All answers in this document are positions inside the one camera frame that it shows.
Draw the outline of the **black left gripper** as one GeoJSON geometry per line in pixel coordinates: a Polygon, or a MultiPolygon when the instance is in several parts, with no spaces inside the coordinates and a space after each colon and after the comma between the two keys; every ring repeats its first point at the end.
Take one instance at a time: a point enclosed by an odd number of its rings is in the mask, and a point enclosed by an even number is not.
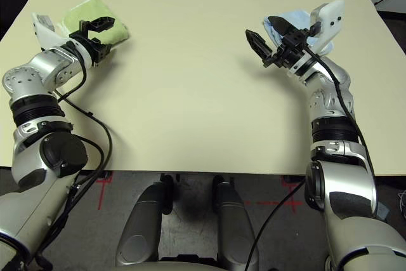
{"type": "Polygon", "coordinates": [[[93,21],[79,21],[79,30],[70,34],[70,38],[78,41],[89,53],[92,63],[100,63],[111,50],[111,44],[104,44],[97,38],[89,38],[89,32],[103,32],[114,26],[115,18],[100,17],[93,21]]]}

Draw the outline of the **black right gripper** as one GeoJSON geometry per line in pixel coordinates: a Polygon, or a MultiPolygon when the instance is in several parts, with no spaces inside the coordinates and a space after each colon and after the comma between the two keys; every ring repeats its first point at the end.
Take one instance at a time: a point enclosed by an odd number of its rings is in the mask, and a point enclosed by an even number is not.
{"type": "Polygon", "coordinates": [[[277,67],[298,69],[298,62],[304,57],[304,49],[308,46],[307,38],[310,31],[308,29],[298,30],[286,19],[278,16],[269,16],[268,21],[279,34],[285,34],[282,44],[272,55],[272,50],[265,40],[257,32],[246,29],[246,38],[251,49],[261,59],[264,59],[264,67],[275,64],[277,67]]]}

